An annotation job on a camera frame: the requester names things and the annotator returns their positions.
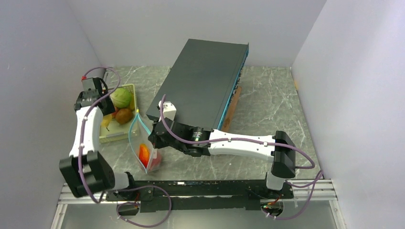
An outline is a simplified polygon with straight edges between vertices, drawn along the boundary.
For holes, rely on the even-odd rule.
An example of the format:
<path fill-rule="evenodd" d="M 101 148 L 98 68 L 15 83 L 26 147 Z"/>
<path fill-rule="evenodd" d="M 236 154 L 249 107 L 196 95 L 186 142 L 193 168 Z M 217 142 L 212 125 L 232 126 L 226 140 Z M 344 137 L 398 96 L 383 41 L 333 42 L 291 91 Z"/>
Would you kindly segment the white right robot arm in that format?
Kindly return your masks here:
<path fill-rule="evenodd" d="M 171 147 L 192 157 L 233 155 L 269 162 L 271 167 L 263 185 L 269 198 L 280 194 L 285 181 L 296 176 L 295 144 L 284 131 L 276 131 L 275 135 L 238 135 L 165 118 L 152 125 L 148 140 L 156 149 Z"/>

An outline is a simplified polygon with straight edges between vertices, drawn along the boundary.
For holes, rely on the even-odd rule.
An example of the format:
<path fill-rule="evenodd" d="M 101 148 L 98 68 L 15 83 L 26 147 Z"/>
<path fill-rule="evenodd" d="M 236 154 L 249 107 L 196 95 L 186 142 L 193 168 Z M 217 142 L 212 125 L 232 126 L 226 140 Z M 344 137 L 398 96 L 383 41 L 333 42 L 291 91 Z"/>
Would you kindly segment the orange carrot piece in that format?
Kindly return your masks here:
<path fill-rule="evenodd" d="M 147 145 L 146 144 L 140 144 L 139 145 L 138 157 L 139 157 L 139 160 L 140 160 L 141 164 L 145 168 L 148 167 L 149 156 L 150 156 L 150 152 L 149 152 L 149 148 L 147 147 Z"/>

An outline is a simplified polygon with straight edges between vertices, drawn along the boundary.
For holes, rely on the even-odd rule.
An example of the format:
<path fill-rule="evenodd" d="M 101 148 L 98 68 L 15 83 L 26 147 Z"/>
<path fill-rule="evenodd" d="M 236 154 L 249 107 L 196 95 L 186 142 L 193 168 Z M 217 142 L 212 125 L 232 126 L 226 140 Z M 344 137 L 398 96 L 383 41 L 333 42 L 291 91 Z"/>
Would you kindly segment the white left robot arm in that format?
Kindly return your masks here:
<path fill-rule="evenodd" d="M 117 173 L 102 157 L 100 127 L 104 116 L 112 114 L 114 106 L 110 92 L 101 78 L 83 78 L 83 91 L 74 110 L 77 118 L 75 140 L 67 158 L 61 159 L 59 169 L 76 198 L 94 193 L 118 190 L 124 200 L 132 200 L 137 186 L 132 184 L 130 173 Z"/>

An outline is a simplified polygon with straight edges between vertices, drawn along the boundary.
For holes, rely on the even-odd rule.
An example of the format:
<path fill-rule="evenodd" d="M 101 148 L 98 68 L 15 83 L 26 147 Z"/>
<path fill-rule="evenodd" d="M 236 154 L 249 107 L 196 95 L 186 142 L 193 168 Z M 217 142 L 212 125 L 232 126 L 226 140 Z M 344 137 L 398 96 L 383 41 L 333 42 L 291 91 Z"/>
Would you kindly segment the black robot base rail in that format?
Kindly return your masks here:
<path fill-rule="evenodd" d="M 268 200 L 292 199 L 292 187 L 268 189 L 264 179 L 203 181 L 135 181 L 128 191 L 107 194 L 107 201 L 139 201 L 140 212 L 160 210 L 259 210 Z"/>

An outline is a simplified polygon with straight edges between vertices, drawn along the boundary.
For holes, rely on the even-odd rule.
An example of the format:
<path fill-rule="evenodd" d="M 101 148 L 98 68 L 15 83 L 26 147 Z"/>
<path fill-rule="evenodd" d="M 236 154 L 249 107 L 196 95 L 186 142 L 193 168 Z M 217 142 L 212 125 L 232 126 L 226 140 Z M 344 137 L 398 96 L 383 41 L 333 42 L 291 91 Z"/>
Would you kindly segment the clear zip bag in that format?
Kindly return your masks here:
<path fill-rule="evenodd" d="M 136 160 L 138 161 L 138 163 L 140 165 L 141 170 L 145 174 L 149 174 L 152 171 L 149 172 L 148 169 L 145 168 L 141 164 L 139 157 L 138 157 L 139 145 L 146 144 L 147 147 L 149 148 L 150 156 L 154 151 L 158 151 L 157 149 L 155 149 L 152 146 L 152 143 L 148 140 L 148 136 L 150 135 L 151 131 L 152 131 L 152 122 L 149 119 L 141 116 L 139 113 L 139 109 L 137 109 L 135 119 L 132 121 L 132 123 L 130 125 L 130 129 L 129 129 L 129 133 L 128 133 L 128 142 L 129 142 L 129 145 L 130 145 L 130 148 L 131 148 L 133 154 L 135 155 Z"/>

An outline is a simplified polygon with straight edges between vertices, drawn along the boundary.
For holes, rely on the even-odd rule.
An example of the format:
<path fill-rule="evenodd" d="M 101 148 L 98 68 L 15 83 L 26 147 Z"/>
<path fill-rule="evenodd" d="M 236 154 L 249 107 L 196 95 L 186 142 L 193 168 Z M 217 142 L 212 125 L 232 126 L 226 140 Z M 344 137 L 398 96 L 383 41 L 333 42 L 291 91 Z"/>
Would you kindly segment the orange peach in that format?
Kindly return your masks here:
<path fill-rule="evenodd" d="M 115 108 L 115 111 L 111 114 L 113 118 L 116 117 L 116 115 L 117 115 L 117 113 L 119 111 L 119 109 L 117 107 L 114 107 L 114 108 Z"/>

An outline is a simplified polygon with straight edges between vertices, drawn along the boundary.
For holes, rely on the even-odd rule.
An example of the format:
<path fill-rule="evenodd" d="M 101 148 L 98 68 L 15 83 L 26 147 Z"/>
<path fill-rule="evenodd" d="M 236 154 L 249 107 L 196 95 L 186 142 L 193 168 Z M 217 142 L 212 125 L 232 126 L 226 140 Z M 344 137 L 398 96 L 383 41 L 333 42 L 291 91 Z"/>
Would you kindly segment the yellow lemon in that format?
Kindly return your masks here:
<path fill-rule="evenodd" d="M 101 122 L 100 126 L 102 128 L 105 128 L 107 131 L 109 131 L 108 127 L 109 127 L 112 119 L 113 119 L 112 114 L 108 114 L 108 115 L 103 116 L 103 119 L 102 119 L 102 122 Z"/>

